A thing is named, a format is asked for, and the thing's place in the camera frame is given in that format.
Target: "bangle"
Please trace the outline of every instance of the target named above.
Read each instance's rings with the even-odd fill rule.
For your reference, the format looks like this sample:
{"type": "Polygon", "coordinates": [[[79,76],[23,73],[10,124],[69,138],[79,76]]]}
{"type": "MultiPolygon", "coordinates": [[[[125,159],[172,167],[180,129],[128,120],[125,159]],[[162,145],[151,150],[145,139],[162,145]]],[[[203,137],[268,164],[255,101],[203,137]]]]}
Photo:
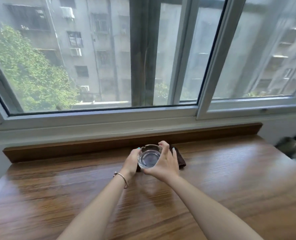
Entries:
{"type": "Polygon", "coordinates": [[[119,174],[120,176],[122,176],[122,178],[124,179],[124,181],[125,181],[125,187],[124,188],[128,188],[128,183],[127,183],[125,177],[121,173],[115,172],[113,177],[115,177],[117,174],[119,174]]]}

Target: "wooden table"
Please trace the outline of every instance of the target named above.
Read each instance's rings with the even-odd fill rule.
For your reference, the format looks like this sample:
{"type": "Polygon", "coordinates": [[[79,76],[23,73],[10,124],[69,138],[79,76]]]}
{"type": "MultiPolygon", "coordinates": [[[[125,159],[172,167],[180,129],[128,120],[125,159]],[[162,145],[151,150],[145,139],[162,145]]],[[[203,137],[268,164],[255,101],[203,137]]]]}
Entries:
{"type": "MultiPolygon", "coordinates": [[[[264,239],[296,239],[296,163],[258,136],[176,145],[181,176],[264,239]]],[[[13,164],[0,180],[0,239],[56,239],[118,171],[128,149],[13,164]]],[[[205,239],[164,183],[137,173],[106,239],[205,239]]]]}

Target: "person's left hand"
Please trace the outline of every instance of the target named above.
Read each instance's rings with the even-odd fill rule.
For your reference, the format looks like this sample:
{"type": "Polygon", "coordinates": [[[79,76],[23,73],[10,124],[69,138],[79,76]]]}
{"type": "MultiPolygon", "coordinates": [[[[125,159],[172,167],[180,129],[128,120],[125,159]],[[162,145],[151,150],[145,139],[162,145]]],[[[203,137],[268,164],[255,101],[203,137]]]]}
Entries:
{"type": "Polygon", "coordinates": [[[133,149],[120,170],[120,173],[126,178],[126,180],[131,179],[136,173],[139,152],[140,148],[133,149]]]}

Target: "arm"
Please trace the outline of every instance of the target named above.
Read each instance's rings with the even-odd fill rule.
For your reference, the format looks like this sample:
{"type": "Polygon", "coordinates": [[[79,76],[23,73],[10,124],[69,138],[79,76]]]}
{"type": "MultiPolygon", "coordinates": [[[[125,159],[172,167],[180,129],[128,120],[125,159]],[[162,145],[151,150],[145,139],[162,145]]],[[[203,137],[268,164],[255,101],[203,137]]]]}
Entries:
{"type": "Polygon", "coordinates": [[[230,210],[214,201],[179,176],[175,149],[161,141],[161,156],[153,168],[145,169],[169,185],[186,205],[208,240],[262,240],[262,238],[230,210]]]}
{"type": "MultiPolygon", "coordinates": [[[[131,151],[119,172],[125,177],[127,183],[136,172],[139,151],[140,149],[131,151]]],[[[122,176],[118,174],[114,176],[99,195],[73,219],[57,240],[102,239],[124,186],[125,181],[122,176]]]]}

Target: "folded dark towel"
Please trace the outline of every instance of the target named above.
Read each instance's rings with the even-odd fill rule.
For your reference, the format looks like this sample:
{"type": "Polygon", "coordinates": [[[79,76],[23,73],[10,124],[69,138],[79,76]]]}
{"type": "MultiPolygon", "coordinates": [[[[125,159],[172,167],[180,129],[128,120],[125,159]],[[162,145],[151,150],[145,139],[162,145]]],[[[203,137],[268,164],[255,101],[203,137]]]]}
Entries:
{"type": "MultiPolygon", "coordinates": [[[[172,148],[173,146],[172,145],[169,145],[169,148],[170,148],[170,151],[171,151],[171,154],[172,154],[172,148]]],[[[185,160],[183,159],[182,155],[180,154],[180,152],[178,151],[178,149],[175,147],[174,148],[176,150],[176,153],[177,153],[177,160],[178,160],[178,165],[179,165],[179,169],[182,169],[184,166],[186,166],[186,162],[185,160]]],[[[139,165],[137,164],[137,169],[136,169],[136,172],[140,172],[140,167],[139,165]]]]}

